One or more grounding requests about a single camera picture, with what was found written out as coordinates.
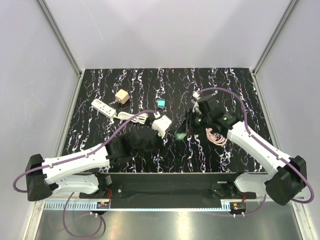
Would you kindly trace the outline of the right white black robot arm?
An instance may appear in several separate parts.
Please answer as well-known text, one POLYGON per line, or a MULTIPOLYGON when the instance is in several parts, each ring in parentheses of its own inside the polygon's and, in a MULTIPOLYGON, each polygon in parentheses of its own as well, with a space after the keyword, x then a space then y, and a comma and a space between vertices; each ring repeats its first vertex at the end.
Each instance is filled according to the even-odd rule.
POLYGON ((244 172, 227 185, 228 195, 239 198, 244 193, 268 195, 279 205, 286 205, 306 187, 307 164, 300 157, 291 157, 267 142, 233 113, 218 107, 213 96, 201 97, 175 131, 177 140, 186 135, 208 131, 238 145, 253 157, 265 174, 244 172))

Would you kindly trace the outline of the green USB charger cube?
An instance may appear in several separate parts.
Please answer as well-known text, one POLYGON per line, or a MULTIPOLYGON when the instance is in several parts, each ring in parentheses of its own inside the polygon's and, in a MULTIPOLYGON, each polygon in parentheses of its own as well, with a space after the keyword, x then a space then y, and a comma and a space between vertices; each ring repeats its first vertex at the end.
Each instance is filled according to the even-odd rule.
POLYGON ((176 132, 176 133, 174 134, 175 139, 176 139, 177 141, 183 140, 186 135, 187 135, 187 134, 186 134, 185 132, 176 132))

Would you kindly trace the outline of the beige cube adapter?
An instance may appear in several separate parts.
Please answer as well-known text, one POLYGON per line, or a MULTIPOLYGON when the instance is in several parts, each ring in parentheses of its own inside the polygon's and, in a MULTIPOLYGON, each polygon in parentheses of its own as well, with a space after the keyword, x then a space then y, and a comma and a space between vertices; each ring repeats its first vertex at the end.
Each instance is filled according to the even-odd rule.
POLYGON ((115 99, 117 100, 118 103, 124 105, 129 99, 129 93, 123 89, 120 89, 116 94, 115 94, 115 99))

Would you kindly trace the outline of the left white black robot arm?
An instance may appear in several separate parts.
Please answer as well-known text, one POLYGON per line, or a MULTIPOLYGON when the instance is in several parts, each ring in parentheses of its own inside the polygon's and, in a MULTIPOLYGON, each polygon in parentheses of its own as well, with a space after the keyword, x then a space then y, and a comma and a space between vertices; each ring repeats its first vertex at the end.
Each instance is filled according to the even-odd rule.
POLYGON ((91 169, 107 168, 129 163, 144 153, 159 152, 164 148, 165 128, 141 128, 115 136, 107 144, 98 144, 73 154, 43 158, 32 155, 26 166, 27 200, 36 202, 55 193, 80 192, 103 198, 108 186, 96 174, 80 177, 79 173, 91 169))

